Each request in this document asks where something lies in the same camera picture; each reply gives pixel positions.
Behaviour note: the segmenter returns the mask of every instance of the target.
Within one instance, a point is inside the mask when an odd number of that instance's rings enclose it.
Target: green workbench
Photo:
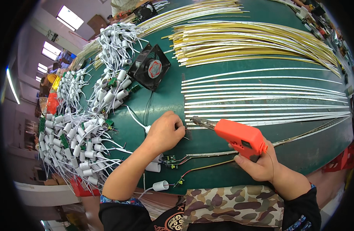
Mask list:
[[[195,3],[192,0],[170,0],[170,4],[159,13],[172,10],[187,4]],[[244,10],[249,13],[238,14],[240,16],[250,17],[235,17],[232,14],[219,15],[208,20],[228,20],[228,21],[258,21],[266,23],[274,23],[290,26],[300,30],[306,30],[301,21],[295,16],[295,13],[290,7],[283,4],[268,0],[241,0]],[[158,44],[163,51],[170,50],[172,41],[161,39],[161,37],[172,34],[172,29],[167,28],[158,31],[144,39],[150,41],[151,45]],[[201,65],[196,67],[179,67],[176,59],[172,59],[173,52],[167,53],[166,57],[171,62],[171,67],[166,76],[161,81],[158,89],[153,94],[152,104],[149,111],[148,123],[151,125],[165,111],[172,110],[184,121],[184,96],[181,94],[181,81],[183,79],[192,79],[207,75],[226,73],[240,70],[260,69],[260,68],[276,68],[276,67],[312,67],[322,68],[316,64],[310,64],[299,61],[281,60],[281,59],[253,59],[242,61],[218,62],[215,64]],[[101,66],[93,75],[91,84],[85,86],[83,91],[87,95],[91,95],[91,87],[95,81],[103,73],[105,65]],[[295,71],[265,71],[230,75],[229,77],[237,76],[267,76],[267,75],[295,75],[308,76],[333,81],[342,82],[342,80],[330,71],[310,71],[310,70],[295,70]],[[326,88],[330,90],[345,91],[345,85],[335,84],[330,82],[321,82],[314,80],[298,80],[298,79],[252,79],[235,81],[235,83],[272,83],[272,84],[290,84],[303,86],[316,86],[318,88]],[[149,100],[151,91],[142,87],[135,93],[132,93],[125,99],[124,104],[127,104],[137,115],[139,121],[142,122],[145,107]],[[311,99],[269,99],[269,100],[247,100],[236,102],[238,104],[333,104],[323,100]],[[134,151],[142,143],[145,138],[144,129],[138,125],[128,113],[126,107],[121,106],[115,111],[115,115],[110,115],[109,118],[114,121],[114,127],[118,132],[113,133],[113,140],[117,143],[126,145],[126,149]],[[276,142],[282,139],[303,134],[311,129],[314,129],[330,120],[309,121],[286,123],[279,125],[259,126],[263,135],[270,141]],[[175,148],[164,153],[164,155],[176,155],[177,159],[183,158],[186,154],[192,153],[210,153],[218,151],[229,151],[227,142],[218,137],[211,130],[187,130],[186,136],[189,140],[182,139]],[[340,154],[353,140],[353,132],[351,126],[351,118],[328,129],[327,131],[317,133],[307,138],[286,143],[276,147],[277,159],[287,167],[298,171],[302,174],[309,174],[316,169],[321,168],[338,154]],[[105,146],[111,147],[111,143],[104,143]],[[120,151],[112,151],[112,158],[127,158],[128,154]],[[180,176],[190,169],[207,166],[226,160],[230,160],[234,155],[226,155],[219,157],[195,158],[185,164],[179,166],[178,169],[169,169],[164,165],[161,166],[160,173],[145,172],[146,188],[152,186],[154,182],[167,180],[170,184],[179,180]],[[188,188],[213,188],[226,187],[242,184],[261,184],[254,181],[247,173],[245,173],[235,162],[215,166],[212,168],[202,169],[188,173],[184,177],[183,185],[164,192],[174,194],[184,194]],[[143,187],[142,179],[138,187]]]

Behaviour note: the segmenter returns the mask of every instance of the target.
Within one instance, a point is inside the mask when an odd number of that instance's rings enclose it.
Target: apron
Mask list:
[[[185,198],[181,231],[192,223],[219,221],[282,229],[283,199],[267,186],[188,189]]]

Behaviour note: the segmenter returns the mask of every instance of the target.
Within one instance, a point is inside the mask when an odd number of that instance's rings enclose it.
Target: cooling fan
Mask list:
[[[129,68],[128,75],[145,88],[155,91],[170,66],[160,47],[157,44],[151,47],[148,43]]]
[[[133,13],[137,16],[140,22],[146,21],[158,14],[151,2],[143,3],[141,6],[137,7]]]

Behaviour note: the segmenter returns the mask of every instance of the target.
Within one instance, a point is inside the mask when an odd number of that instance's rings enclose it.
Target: hand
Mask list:
[[[244,169],[256,181],[269,181],[272,183],[274,171],[280,169],[280,163],[277,161],[275,148],[270,141],[263,137],[264,142],[268,145],[266,153],[262,153],[256,163],[248,158],[239,155],[234,157],[235,162]]]
[[[142,144],[156,156],[174,148],[184,136],[182,120],[174,112],[167,111],[151,125]]]
[[[307,8],[308,12],[311,12],[310,6],[309,5],[304,5],[305,8]]]

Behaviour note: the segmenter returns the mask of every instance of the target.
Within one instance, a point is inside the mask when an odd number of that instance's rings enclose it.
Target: fan sticker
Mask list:
[[[154,60],[150,63],[148,74],[149,77],[155,79],[161,73],[161,62],[159,60]]]

